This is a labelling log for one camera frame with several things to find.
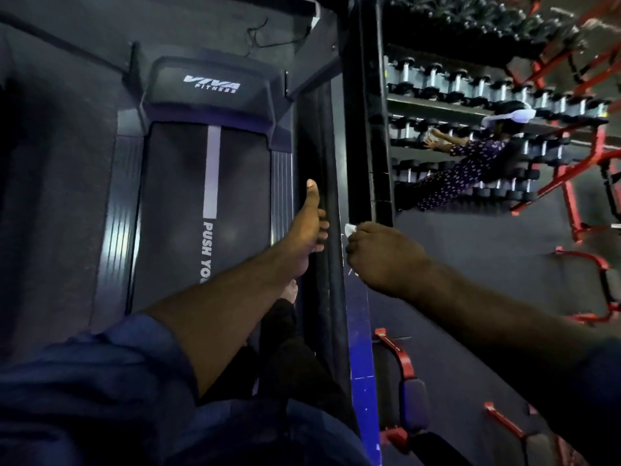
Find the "treadmill belt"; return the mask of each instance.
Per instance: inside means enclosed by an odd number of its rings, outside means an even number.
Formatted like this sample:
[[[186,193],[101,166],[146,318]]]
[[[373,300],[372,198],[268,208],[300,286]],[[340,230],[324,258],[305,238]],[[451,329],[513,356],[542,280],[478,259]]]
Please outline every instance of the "treadmill belt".
[[[263,135],[153,124],[145,145],[132,311],[269,246],[270,169]]]

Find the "patterned dress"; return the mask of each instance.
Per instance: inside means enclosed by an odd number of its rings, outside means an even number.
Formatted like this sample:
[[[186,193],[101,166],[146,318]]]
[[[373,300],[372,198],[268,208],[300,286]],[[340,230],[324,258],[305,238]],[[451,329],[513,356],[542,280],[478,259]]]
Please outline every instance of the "patterned dress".
[[[456,145],[451,156],[463,156],[450,170],[433,173],[408,188],[408,201],[419,211],[428,211],[449,203],[481,180],[507,142],[471,140]]]

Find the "woman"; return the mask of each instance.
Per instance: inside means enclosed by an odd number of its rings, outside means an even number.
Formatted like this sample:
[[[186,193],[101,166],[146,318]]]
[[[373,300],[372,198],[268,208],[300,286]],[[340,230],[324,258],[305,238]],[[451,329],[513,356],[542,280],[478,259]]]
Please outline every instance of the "woman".
[[[506,101],[485,117],[482,126],[491,128],[493,135],[485,140],[468,140],[451,137],[437,129],[431,135],[448,143],[432,139],[425,145],[451,156],[463,156],[455,166],[444,172],[401,187],[395,191],[397,210],[412,209],[428,211],[453,201],[465,190],[479,181],[493,182],[503,178],[518,162],[522,153],[520,147],[510,140],[522,135],[524,124],[535,117],[535,110],[521,101]]]

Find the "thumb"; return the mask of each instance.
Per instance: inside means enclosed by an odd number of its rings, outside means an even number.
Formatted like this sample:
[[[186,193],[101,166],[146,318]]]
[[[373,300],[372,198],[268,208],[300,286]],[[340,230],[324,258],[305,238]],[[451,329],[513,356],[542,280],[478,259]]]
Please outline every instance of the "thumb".
[[[312,209],[319,208],[319,188],[315,180],[309,179],[306,182],[306,201],[304,202],[304,207]]]

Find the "hand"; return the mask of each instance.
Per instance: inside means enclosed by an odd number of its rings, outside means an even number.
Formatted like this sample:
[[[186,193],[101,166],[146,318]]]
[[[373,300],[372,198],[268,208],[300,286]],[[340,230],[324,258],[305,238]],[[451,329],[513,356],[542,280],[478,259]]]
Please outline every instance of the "hand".
[[[411,282],[427,271],[431,260],[423,248],[398,230],[365,222],[349,238],[347,263],[367,286],[401,299]]]
[[[319,209],[319,189],[312,179],[306,182],[306,201],[291,223],[283,244],[296,260],[294,278],[302,276],[309,265],[309,255],[323,251],[323,241],[328,238],[326,230],[330,223],[325,219],[325,211]]]
[[[429,137],[427,137],[425,139],[424,144],[425,144],[425,147],[430,148],[431,150],[434,150],[440,144],[440,142],[431,140]]]

